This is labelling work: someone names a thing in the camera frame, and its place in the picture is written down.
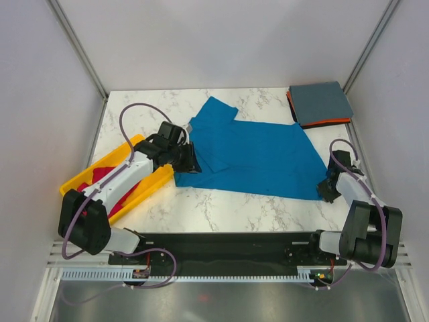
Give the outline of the blue t shirt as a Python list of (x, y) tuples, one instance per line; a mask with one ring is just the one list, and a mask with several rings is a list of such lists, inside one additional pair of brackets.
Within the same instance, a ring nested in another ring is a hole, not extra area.
[(210, 97), (190, 120), (202, 169), (175, 173), (177, 187), (319, 201), (326, 166), (298, 125), (239, 121), (238, 110)]

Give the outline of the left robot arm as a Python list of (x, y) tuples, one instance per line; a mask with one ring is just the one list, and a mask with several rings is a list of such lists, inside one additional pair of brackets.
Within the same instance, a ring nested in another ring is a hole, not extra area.
[(135, 233), (111, 227), (109, 213), (134, 186), (164, 166), (188, 174), (199, 173), (201, 167), (187, 129), (168, 121), (162, 122), (157, 133), (127, 144), (128, 157), (107, 175), (82, 191), (65, 193), (58, 234), (64, 244), (72, 243), (81, 252), (124, 254), (131, 263), (139, 264), (146, 259), (146, 246)]

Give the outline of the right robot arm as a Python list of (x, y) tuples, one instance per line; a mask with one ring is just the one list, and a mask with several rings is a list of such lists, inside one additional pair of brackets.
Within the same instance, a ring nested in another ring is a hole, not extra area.
[(369, 270), (395, 264), (403, 214), (373, 194), (348, 151), (330, 153), (326, 178), (317, 184), (316, 191), (328, 203), (343, 197), (349, 212), (341, 231), (319, 229), (311, 234), (306, 252), (311, 262), (322, 264), (333, 255)]

